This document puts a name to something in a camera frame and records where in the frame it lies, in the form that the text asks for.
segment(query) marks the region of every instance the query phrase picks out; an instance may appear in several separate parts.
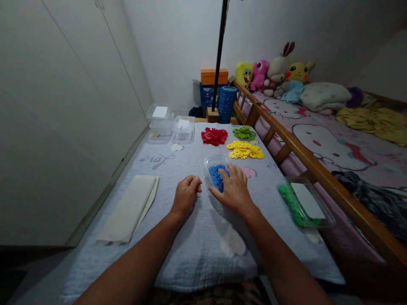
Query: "yellow foam pieces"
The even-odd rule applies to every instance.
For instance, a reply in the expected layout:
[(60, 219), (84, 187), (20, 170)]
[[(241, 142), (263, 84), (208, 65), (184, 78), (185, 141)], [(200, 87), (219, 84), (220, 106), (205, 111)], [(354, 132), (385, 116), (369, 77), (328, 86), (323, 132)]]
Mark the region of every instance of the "yellow foam pieces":
[(260, 147), (251, 145), (247, 142), (233, 141), (231, 144), (226, 145), (226, 148), (233, 149), (233, 151), (229, 153), (229, 157), (233, 159), (246, 159), (247, 157), (258, 159), (264, 158), (263, 151)]

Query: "left hand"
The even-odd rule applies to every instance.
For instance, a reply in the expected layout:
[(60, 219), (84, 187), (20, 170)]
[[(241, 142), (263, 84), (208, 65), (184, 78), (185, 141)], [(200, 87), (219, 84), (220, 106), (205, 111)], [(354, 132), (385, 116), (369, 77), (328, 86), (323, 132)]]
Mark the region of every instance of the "left hand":
[(202, 192), (201, 184), (202, 181), (199, 177), (194, 175), (189, 175), (178, 183), (170, 213), (174, 213), (181, 218), (187, 217), (195, 199), (198, 197), (198, 193)]

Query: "wardrobe door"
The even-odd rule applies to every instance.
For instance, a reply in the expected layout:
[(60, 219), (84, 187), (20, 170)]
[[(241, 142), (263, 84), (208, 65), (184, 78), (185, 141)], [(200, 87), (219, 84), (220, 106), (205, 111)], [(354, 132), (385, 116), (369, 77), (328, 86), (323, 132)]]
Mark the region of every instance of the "wardrobe door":
[(1, 1), (0, 40), (0, 86), (111, 176), (133, 137), (42, 1)]
[(153, 99), (137, 51), (136, 41), (131, 32), (122, 0), (98, 0), (102, 13), (109, 25), (130, 81), (146, 114)]
[(133, 143), (147, 120), (101, 6), (95, 0), (43, 2)]
[(0, 88), (0, 245), (64, 246), (110, 182)]

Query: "cardboard box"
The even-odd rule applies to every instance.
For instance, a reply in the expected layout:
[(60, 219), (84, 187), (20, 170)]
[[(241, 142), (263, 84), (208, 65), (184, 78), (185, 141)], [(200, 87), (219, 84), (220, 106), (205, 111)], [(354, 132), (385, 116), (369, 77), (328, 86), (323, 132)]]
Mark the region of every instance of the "cardboard box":
[[(202, 85), (215, 85), (215, 69), (201, 69)], [(226, 69), (219, 70), (218, 85), (226, 85), (228, 83), (229, 71)]]

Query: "yellow blanket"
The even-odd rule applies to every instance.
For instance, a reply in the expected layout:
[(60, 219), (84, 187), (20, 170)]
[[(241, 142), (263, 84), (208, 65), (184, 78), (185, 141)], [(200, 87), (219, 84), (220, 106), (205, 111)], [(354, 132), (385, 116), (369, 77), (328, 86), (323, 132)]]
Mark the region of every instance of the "yellow blanket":
[(350, 128), (407, 146), (407, 117), (389, 108), (342, 108), (336, 120)]

